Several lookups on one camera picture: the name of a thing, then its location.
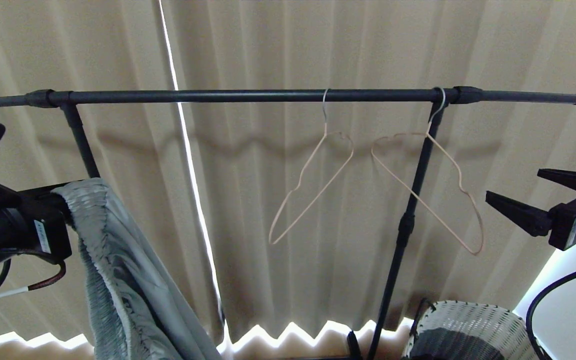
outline pink wire hanger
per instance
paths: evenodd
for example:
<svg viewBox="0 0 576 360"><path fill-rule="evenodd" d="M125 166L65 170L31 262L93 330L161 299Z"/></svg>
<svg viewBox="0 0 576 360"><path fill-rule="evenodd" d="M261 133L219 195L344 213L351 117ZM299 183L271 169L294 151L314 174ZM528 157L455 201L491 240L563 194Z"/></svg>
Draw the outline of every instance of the pink wire hanger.
<svg viewBox="0 0 576 360"><path fill-rule="evenodd" d="M475 198L473 197L473 195L471 193L469 193L468 191L466 191L464 189L464 186L462 185L462 169L459 167L459 165L457 164L457 162L455 161L455 159L453 159L452 156L450 156L450 154L448 154L448 152L446 152L446 150L439 145L439 143L435 140L434 137L432 137L432 135L430 135L430 126L433 123L433 119L435 118L435 116L444 109L444 105L446 104L446 92L444 91L443 88L435 88L435 89L440 89L441 90L441 95L442 95L442 99L441 99L441 105L439 106L439 109L437 109L435 112L432 113L432 115L430 115L430 120L428 121L428 127L426 128L425 132L398 132L397 134L394 134L392 136L384 136L384 137L379 137L378 139L376 139L375 141L372 142L372 146L370 147L370 153L372 154L372 157L393 177L395 178L395 180L397 180L398 182L400 182L400 184L402 184L407 191L409 191L410 194L412 194L412 196L414 196L419 203L421 203L421 205L423 205L423 207L425 207L430 214L432 214L432 216L434 216L435 219L437 219L437 221L439 221L439 223L441 223L441 225L443 225L444 228L446 228L450 234L453 235L453 237L455 237L455 239L457 239L457 241L461 244L461 246L463 246L464 248L466 248L466 250L471 253L472 255L478 255L479 253L481 253L484 249L484 246L486 244L486 234L485 234L485 230L484 230L484 223L482 220L482 214L480 214L480 211L477 208L477 203L475 202ZM432 141L432 143L437 146L437 148L439 150L441 150L441 152L446 155L446 157L448 157L448 159L450 159L450 162L453 164L453 166L457 169L457 173L459 174L459 190L466 194L468 196L468 198L470 199L470 202L472 203L472 208L475 211L475 214L477 215L477 221L479 223L479 230L481 233L481 243L479 244L479 248L477 250L473 250L470 248L470 246L468 246L466 244L466 242L464 242L464 240L462 240L461 237L459 237L459 235L457 235L457 233L455 233L454 230L452 230L452 228L450 228L450 226L448 226L448 224L446 224L445 221L443 221L443 219L441 219L441 217L439 217L438 214L436 214L436 212L434 212L434 210L432 210L419 196L418 194L416 194L414 191L412 191L412 189L406 185L405 182L403 182L397 175L395 175L395 173L393 173L390 169L388 169L388 167L386 167L386 165L382 162L382 160L377 157L377 155L375 155L375 144L383 139L387 139L388 141L392 141L393 139L395 139L398 136L402 136L402 135L417 135L417 136L422 136L422 137L426 137L428 139L430 139L430 141Z"/></svg>
<svg viewBox="0 0 576 360"><path fill-rule="evenodd" d="M327 95L329 90L330 89L326 89L326 91L324 91L324 96L323 96L323 100L322 100L322 104L321 104L321 109L324 113L324 134L321 137L320 141L318 142L317 146L315 146L315 149L310 154L310 157L308 158L308 160L306 160L306 163L303 164L303 167L301 168L301 172L299 173L299 181L297 182L297 186L295 186L295 188L291 189L291 191L288 191L288 193L286 194L286 197L283 198L283 202L281 203L279 210L277 210L277 214L274 215L274 220L272 221L272 224L270 225L270 232L268 233L268 242L271 245L277 244L279 242L279 240L283 239L283 237L285 237L286 234L288 234L288 231L290 231L290 229L292 229L293 226L295 226L295 224L297 224L297 221L299 221L299 219L301 219L302 216L304 216L304 214L306 214L308 209L310 209L313 206L313 204L317 201L317 199L320 198L320 196L322 196L323 192L326 191L326 189L327 189L327 187L329 187L330 183L332 183L333 180L339 175L339 173L341 173L341 171L346 167L346 165L348 164L348 162L350 162L350 159L353 158L353 155L355 153L355 143L352 141L352 139L350 139L350 136L344 134L341 131L328 132L328 114L326 114L326 95ZM294 219L294 221L290 225L288 225L286 230L284 230L281 233L281 235L279 235L279 237L277 237L277 239L272 240L273 239L273 231L275 230L275 225L277 225L279 215L281 215L282 211L284 210L284 207L286 207L286 203L288 202L288 198L290 198L290 196L293 194L293 192L297 191L297 189L299 189L299 187L302 186L302 178L304 177L304 172L306 171L306 168L308 167L308 165L310 165L311 161L313 161L313 157L315 156L315 153L317 153L317 151L320 149L320 146L322 146L322 144L326 140L326 138L329 135L334 135L334 134L338 134L341 137L341 139L348 140L350 142L350 146L352 147L352 150L350 150L350 156L348 156L348 158L345 160L345 162L343 162L341 167L336 171L336 173L334 173L333 177L331 177L330 180L328 180L328 182L317 193L315 198L313 198L312 201L310 201L310 203L301 212L301 214L299 214L299 216L297 216L297 218Z"/></svg>

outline clothes rack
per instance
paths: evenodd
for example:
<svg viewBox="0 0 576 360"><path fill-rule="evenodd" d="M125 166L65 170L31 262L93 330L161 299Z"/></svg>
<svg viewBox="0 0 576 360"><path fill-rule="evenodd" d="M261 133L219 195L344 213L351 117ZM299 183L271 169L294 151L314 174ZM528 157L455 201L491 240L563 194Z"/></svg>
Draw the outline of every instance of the clothes rack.
<svg viewBox="0 0 576 360"><path fill-rule="evenodd" d="M522 103L556 103L576 105L576 94L543 93L528 91L488 91L472 86L445 88L445 105L439 110L442 92L434 89L330 89L326 102L431 102L430 114L439 110L432 120L429 133L436 137L439 125L448 105L471 104L480 101L506 101ZM77 105L124 104L124 103L271 103L271 102L321 102L325 89L231 89L231 90L144 90L144 91L54 91L41 89L25 95L0 96L0 107L60 108L70 126L86 171L91 178L99 177L99 170L83 128ZM427 137L414 173L412 190L421 193L426 170L433 150L433 142ZM399 225L395 251L383 290L379 316L366 360L374 360L381 337L393 289L402 264L406 246L415 226L415 210L418 200L410 195ZM357 338L350 332L347 337L350 354L344 360L361 360Z"/></svg>

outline white wall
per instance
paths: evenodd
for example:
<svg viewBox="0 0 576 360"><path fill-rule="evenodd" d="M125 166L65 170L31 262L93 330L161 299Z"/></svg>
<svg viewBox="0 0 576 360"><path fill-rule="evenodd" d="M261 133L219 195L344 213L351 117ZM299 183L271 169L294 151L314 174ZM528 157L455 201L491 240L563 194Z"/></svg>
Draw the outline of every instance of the white wall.
<svg viewBox="0 0 576 360"><path fill-rule="evenodd" d="M514 312L525 319L531 301L542 289L574 271L576 245L566 251L556 250ZM553 358L576 360L576 279L553 290L539 303L532 326Z"/></svg>

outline white woven basket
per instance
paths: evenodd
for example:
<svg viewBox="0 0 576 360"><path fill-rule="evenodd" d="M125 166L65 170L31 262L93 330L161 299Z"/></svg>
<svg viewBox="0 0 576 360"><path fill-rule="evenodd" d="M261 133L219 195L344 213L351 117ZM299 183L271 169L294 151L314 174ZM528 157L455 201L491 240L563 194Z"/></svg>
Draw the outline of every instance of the white woven basket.
<svg viewBox="0 0 576 360"><path fill-rule="evenodd" d="M438 301L416 324L403 356L446 360L537 360L521 317L496 305Z"/></svg>

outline curtain fold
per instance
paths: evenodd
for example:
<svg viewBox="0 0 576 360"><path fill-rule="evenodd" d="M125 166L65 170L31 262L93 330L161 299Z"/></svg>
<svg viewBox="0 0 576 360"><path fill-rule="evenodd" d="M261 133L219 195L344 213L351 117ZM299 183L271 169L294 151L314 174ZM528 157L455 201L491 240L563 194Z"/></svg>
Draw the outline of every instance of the curtain fold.
<svg viewBox="0 0 576 360"><path fill-rule="evenodd" d="M156 0L0 1L0 96L38 89L112 91L172 89ZM150 239L210 337L222 341L206 246L199 228L174 104L78 106L102 177ZM0 109L0 183L22 191L87 178L59 109ZM30 339L51 332L93 341L85 272L73 255L64 279L0 300L0 335ZM3 290L32 284L55 269L16 257Z"/></svg>
<svg viewBox="0 0 576 360"><path fill-rule="evenodd" d="M418 89L576 93L576 2L162 2L181 89ZM254 325L272 337L295 322L314 337L327 320L357 329L375 319L409 196L371 159L372 141L423 131L429 104L334 103L329 129L355 157L276 245L270 223L322 136L322 104L185 104L199 194L233 341ZM404 256L386 324L421 297L513 308L553 249L484 203L485 191L537 207L571 192L538 180L542 167L576 171L576 107L452 105L438 141L464 172L486 223L473 257L424 208ZM421 139L382 148L408 184ZM325 141L277 231L348 156ZM434 152L425 199L470 244L479 239L457 172Z"/></svg>

